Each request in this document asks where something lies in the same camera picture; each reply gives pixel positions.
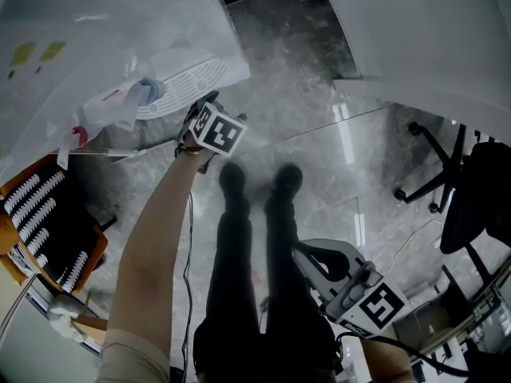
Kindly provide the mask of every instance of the marble floor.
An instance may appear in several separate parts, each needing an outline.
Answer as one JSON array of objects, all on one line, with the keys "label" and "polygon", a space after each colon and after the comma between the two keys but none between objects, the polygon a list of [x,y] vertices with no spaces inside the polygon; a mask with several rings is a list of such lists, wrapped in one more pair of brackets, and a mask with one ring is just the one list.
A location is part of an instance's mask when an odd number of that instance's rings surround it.
[{"label": "marble floor", "polygon": [[[301,239],[345,240],[387,273],[401,246],[423,227],[395,259],[391,274],[415,305],[428,299],[441,283],[443,264],[470,296],[480,285],[464,251],[443,255],[438,249],[444,215],[431,215],[428,204],[440,192],[406,205],[393,197],[396,187],[419,188],[442,166],[423,137],[413,137],[408,124],[424,124],[452,152],[458,125],[439,116],[381,101],[340,97],[334,77],[356,76],[346,38],[327,0],[244,0],[228,6],[252,77],[220,93],[232,113],[248,115],[248,134],[234,161],[247,173],[252,201],[252,279],[259,303],[267,296],[266,228],[263,200],[281,164],[298,164],[303,187],[295,199]],[[137,148],[173,138],[185,110],[157,120],[139,121],[133,133],[107,129],[92,146]],[[468,131],[466,151],[474,145]],[[108,262],[86,284],[95,303],[108,310],[125,242],[151,192],[172,163],[173,146],[113,164],[106,158],[75,157],[72,171],[88,196],[88,208],[117,223],[105,233]],[[190,283],[194,299],[192,333],[205,314],[208,284],[215,257],[216,226],[224,209],[217,159],[193,185],[195,204]],[[181,365],[180,347],[188,316],[182,271],[188,253],[185,219],[175,270],[171,363]],[[490,271],[509,248],[482,235],[474,243]]]}]

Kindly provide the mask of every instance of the black chair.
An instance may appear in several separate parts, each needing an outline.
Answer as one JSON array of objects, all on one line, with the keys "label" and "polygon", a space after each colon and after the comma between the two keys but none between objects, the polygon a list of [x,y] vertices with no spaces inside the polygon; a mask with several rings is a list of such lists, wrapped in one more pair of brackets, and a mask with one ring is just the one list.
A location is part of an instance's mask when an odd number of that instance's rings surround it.
[{"label": "black chair", "polygon": [[470,243],[486,230],[488,235],[511,247],[511,148],[490,139],[490,142],[476,144],[472,154],[463,157],[466,129],[461,125],[453,155],[449,158],[426,128],[412,123],[409,130],[414,136],[422,133],[430,142],[443,163],[443,170],[411,196],[406,197],[401,189],[394,196],[411,203],[444,184],[440,206],[430,205],[431,212],[441,213],[455,189],[440,250],[444,254],[453,254],[466,248],[484,288],[493,281],[493,276]]}]

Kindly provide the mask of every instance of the black cable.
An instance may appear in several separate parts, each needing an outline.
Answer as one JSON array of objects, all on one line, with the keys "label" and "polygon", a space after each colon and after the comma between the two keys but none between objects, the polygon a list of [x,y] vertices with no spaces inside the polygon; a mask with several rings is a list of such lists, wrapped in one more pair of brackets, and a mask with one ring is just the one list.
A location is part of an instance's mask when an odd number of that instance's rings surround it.
[{"label": "black cable", "polygon": [[341,339],[344,338],[345,336],[353,336],[355,338],[367,339],[368,341],[381,342],[381,343],[386,343],[387,345],[397,346],[398,348],[404,349],[407,352],[410,352],[411,354],[413,354],[414,356],[417,356],[419,359],[423,360],[428,365],[434,367],[436,370],[440,370],[443,373],[447,373],[447,374],[450,374],[452,376],[457,376],[457,377],[470,377],[470,373],[467,370],[456,369],[454,367],[444,365],[443,363],[440,363],[439,361],[434,361],[433,359],[427,357],[426,355],[420,353],[419,351],[417,351],[413,348],[410,348],[408,345],[405,345],[404,343],[401,343],[400,341],[385,338],[383,336],[376,336],[374,338],[362,338],[361,336],[358,336],[357,334],[354,334],[353,332],[346,332],[344,334],[340,334],[335,339],[339,345],[339,350],[342,350]]},{"label": "black cable", "polygon": [[188,321],[186,323],[186,331],[184,333],[184,341],[181,346],[181,353],[183,354],[183,383],[186,382],[186,372],[188,370],[188,336],[190,334],[190,323],[192,322],[192,311],[193,311],[193,299],[192,299],[192,289],[190,288],[190,282],[188,280],[188,275],[190,274],[190,259],[192,257],[192,235],[193,235],[193,196],[192,193],[188,195],[188,212],[190,214],[190,248],[188,249],[188,258],[186,260],[186,265],[184,266],[183,271],[183,280],[186,284],[186,291],[188,292],[188,301],[190,305],[190,309],[188,310]]}]

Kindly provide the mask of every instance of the cable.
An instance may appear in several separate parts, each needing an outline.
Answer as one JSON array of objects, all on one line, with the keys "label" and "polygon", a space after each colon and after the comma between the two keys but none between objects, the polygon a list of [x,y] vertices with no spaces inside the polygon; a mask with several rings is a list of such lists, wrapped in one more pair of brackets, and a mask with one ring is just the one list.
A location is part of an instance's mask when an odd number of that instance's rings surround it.
[{"label": "cable", "polygon": [[444,365],[443,363],[440,363],[439,361],[434,361],[433,359],[427,357],[426,355],[420,353],[419,351],[417,351],[415,349],[410,348],[408,345],[405,345],[404,343],[401,343],[400,341],[385,338],[383,336],[376,336],[374,338],[362,338],[361,336],[358,336],[357,334],[354,334],[353,332],[345,332],[343,334],[340,334],[335,339],[339,345],[340,352],[342,352],[342,350],[343,350],[343,344],[341,342],[341,339],[344,338],[345,336],[353,336],[355,338],[366,339],[368,341],[381,342],[381,343],[386,343],[387,345],[396,346],[398,348],[406,350],[407,352],[410,352],[414,356],[416,356],[419,359],[426,362],[428,365],[434,367],[436,370],[439,370],[443,373],[447,373],[447,374],[450,374],[451,376],[456,376],[456,377],[470,377],[470,373],[467,370],[456,369],[454,367]]},{"label": "cable", "polygon": [[190,323],[192,322],[192,311],[193,311],[193,299],[192,289],[190,288],[190,282],[188,276],[190,274],[190,259],[192,257],[192,237],[193,237],[193,196],[192,193],[188,195],[188,212],[190,214],[190,248],[188,249],[188,258],[183,271],[183,280],[186,284],[186,291],[188,292],[188,301],[190,309],[188,310],[188,321],[186,323],[186,331],[184,332],[183,346],[181,346],[181,353],[183,354],[183,383],[186,382],[186,373],[188,370],[188,337],[190,335]]},{"label": "cable", "polygon": [[404,248],[406,247],[406,245],[408,245],[408,243],[411,241],[411,239],[420,231],[422,230],[423,228],[427,227],[429,224],[431,223],[437,223],[437,224],[440,224],[442,226],[442,228],[444,227],[444,225],[442,223],[440,223],[438,220],[430,220],[428,221],[426,224],[424,224],[422,227],[420,227],[419,229],[415,230],[411,235],[410,237],[408,237],[408,240],[406,241],[406,243],[404,243],[402,245],[401,248],[399,248],[399,251],[396,253],[396,255],[394,256],[394,261],[392,261],[392,263],[390,264],[390,267],[389,269],[387,270],[387,274],[390,274],[390,272],[392,271],[392,268],[394,268],[394,264],[396,263],[397,259],[398,259],[398,255],[401,253],[401,251],[404,250]]}]

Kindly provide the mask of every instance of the beige sleeve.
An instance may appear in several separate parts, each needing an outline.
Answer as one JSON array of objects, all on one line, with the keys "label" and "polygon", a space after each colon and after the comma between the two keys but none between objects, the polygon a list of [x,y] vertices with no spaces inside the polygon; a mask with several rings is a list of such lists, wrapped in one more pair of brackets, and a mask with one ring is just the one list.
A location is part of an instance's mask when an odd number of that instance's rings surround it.
[{"label": "beige sleeve", "polygon": [[168,357],[147,339],[107,330],[96,383],[169,383]]}]

